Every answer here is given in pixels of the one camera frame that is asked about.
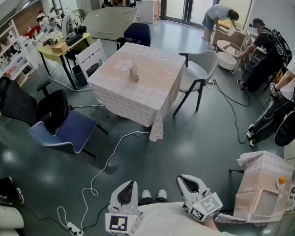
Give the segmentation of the grey white backpack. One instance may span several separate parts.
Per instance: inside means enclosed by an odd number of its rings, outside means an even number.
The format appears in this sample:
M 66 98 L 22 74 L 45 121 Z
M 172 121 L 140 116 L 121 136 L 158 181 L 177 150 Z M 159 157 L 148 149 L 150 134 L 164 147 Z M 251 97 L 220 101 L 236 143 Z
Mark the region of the grey white backpack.
M 76 28 L 76 24 L 74 22 L 74 18 L 72 18 L 72 14 L 64 13 L 61 23 L 61 32 L 64 39 L 66 39 L 70 33 L 74 32 Z

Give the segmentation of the table with pink checked cloth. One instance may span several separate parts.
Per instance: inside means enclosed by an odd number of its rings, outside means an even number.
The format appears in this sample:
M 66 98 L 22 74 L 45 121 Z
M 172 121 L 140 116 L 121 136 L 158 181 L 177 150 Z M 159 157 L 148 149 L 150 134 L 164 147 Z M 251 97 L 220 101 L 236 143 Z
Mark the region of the table with pink checked cloth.
M 132 62 L 139 81 L 130 79 Z M 152 47 L 125 43 L 87 80 L 106 109 L 150 127 L 149 139 L 163 138 L 163 119 L 177 98 L 185 57 Z

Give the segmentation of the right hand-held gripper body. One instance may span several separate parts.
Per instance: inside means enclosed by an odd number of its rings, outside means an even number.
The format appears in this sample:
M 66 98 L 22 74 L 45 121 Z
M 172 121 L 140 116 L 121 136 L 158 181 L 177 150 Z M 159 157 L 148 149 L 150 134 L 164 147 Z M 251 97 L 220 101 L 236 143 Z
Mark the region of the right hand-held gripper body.
M 189 209 L 188 213 L 199 222 L 205 222 L 223 206 L 216 192 L 212 193 L 209 188 L 202 193 L 187 195 L 185 205 Z

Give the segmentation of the black device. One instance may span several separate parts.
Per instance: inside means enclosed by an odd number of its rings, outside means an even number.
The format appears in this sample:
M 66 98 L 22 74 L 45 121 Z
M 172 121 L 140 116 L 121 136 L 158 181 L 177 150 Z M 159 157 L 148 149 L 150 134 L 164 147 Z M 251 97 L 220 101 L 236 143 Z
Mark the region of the black device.
M 78 42 L 79 40 L 81 40 L 83 38 L 83 34 L 82 33 L 78 33 L 78 32 L 71 32 L 65 39 L 65 42 L 67 44 L 67 46 L 72 46 L 74 45 L 76 42 Z

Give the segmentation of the dark blue office chair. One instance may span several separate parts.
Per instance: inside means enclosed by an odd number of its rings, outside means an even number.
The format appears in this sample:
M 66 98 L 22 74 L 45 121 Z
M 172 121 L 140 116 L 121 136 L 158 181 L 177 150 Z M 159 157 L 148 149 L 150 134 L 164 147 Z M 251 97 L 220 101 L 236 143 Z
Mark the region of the dark blue office chair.
M 151 34 L 149 25 L 138 22 L 132 23 L 125 30 L 123 36 L 116 39 L 117 50 L 119 50 L 126 42 L 150 47 Z

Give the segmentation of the black round stool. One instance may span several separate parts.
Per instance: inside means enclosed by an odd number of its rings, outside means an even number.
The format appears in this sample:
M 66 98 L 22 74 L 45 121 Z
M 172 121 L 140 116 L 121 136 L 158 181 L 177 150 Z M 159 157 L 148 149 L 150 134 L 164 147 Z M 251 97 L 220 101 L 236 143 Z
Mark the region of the black round stool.
M 274 141 L 284 147 L 295 139 L 295 111 L 288 113 L 275 133 Z

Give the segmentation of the white shelf unit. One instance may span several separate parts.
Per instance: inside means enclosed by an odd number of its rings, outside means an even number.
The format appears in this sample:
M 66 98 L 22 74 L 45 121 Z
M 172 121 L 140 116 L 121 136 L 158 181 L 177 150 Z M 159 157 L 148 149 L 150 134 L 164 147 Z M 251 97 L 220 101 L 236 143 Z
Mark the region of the white shelf unit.
M 21 36 L 11 20 L 0 34 L 0 78 L 7 76 L 22 86 L 37 69 L 35 55 L 31 40 Z

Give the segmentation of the white wooden chair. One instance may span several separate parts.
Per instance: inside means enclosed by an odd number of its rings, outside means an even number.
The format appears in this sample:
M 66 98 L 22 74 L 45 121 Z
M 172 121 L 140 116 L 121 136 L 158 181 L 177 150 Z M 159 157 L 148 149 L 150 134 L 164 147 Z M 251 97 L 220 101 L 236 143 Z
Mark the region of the white wooden chair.
M 84 49 L 78 55 L 75 55 L 76 61 L 85 76 L 86 80 L 91 76 L 88 70 L 98 64 L 97 69 L 106 62 L 106 55 L 100 39 Z

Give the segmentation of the black waste bin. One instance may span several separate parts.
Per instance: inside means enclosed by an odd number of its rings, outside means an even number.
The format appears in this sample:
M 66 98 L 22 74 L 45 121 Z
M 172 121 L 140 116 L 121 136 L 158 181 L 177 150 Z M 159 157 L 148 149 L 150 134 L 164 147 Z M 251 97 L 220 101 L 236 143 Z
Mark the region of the black waste bin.
M 81 68 L 79 65 L 76 65 L 72 68 L 73 70 L 73 75 L 77 81 L 77 85 L 79 87 L 83 87 L 87 84 L 87 79 L 85 78 Z

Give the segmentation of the large grey covered platform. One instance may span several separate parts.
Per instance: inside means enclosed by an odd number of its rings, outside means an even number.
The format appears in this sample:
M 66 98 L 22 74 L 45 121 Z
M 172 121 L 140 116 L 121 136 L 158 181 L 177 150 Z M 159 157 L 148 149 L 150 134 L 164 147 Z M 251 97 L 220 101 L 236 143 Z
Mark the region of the large grey covered platform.
M 115 41 L 136 21 L 138 10 L 130 7 L 105 7 L 91 11 L 83 21 L 92 38 Z

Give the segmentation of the pink cloth covered box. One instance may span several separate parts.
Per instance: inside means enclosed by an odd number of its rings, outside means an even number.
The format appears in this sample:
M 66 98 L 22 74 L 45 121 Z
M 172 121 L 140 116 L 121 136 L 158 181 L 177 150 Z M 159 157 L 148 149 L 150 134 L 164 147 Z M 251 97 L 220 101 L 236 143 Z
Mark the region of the pink cloth covered box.
M 262 226 L 280 221 L 287 204 L 293 176 L 293 165 L 270 152 L 243 153 L 237 160 L 245 166 L 236 194 L 233 215 L 218 214 L 218 223 Z M 285 184 L 278 182 L 285 176 Z

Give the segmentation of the person's right forearm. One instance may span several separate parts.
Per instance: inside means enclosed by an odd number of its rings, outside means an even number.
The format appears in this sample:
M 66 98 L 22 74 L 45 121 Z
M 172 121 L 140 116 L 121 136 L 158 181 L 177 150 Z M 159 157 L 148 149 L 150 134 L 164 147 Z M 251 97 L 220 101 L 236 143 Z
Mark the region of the person's right forearm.
M 202 225 L 204 225 L 205 227 L 208 227 L 212 230 L 219 231 L 212 217 L 210 219 L 205 220 L 202 223 Z

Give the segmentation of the yellow-green table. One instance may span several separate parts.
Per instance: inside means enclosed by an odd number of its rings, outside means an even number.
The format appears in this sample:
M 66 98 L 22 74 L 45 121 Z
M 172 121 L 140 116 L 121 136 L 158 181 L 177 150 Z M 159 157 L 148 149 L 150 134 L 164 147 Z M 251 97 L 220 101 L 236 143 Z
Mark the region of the yellow-green table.
M 41 56 L 41 59 L 43 61 L 43 64 L 45 66 L 45 69 L 48 73 L 49 76 L 50 75 L 50 71 L 48 69 L 48 66 L 46 64 L 46 61 L 45 59 L 49 59 L 51 61 L 56 61 L 58 62 L 59 64 L 61 64 L 63 66 L 63 69 L 73 87 L 73 89 L 77 89 L 75 84 L 74 84 L 74 81 L 71 77 L 71 73 L 69 72 L 68 70 L 68 67 L 66 65 L 66 61 L 65 61 L 65 54 L 68 52 L 68 51 L 71 51 L 71 50 L 79 50 L 79 51 L 83 51 L 84 49 L 86 49 L 88 46 L 90 46 L 92 44 L 92 37 L 89 33 L 84 33 L 83 34 L 83 37 L 78 40 L 76 43 L 74 43 L 72 46 L 67 46 L 67 49 L 62 52 L 62 53 L 59 53 L 59 52 L 53 52 L 52 51 L 52 47 L 51 45 L 45 45 L 45 46 L 42 46 L 38 49 L 38 52 Z

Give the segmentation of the white round stool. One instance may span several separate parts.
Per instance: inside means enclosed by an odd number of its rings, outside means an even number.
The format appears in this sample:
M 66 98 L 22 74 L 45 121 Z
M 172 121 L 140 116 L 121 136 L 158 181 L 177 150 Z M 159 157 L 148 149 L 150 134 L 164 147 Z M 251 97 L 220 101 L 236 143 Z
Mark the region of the white round stool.
M 237 64 L 237 60 L 226 52 L 218 52 L 219 66 L 226 70 L 234 70 Z

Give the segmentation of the white counter cabinet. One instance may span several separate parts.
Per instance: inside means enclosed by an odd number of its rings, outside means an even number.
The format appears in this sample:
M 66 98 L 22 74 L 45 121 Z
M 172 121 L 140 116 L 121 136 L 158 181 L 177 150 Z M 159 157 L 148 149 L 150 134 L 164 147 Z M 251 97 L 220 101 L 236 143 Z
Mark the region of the white counter cabinet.
M 159 20 L 160 0 L 141 0 L 136 3 L 140 21 L 146 24 L 155 24 Z

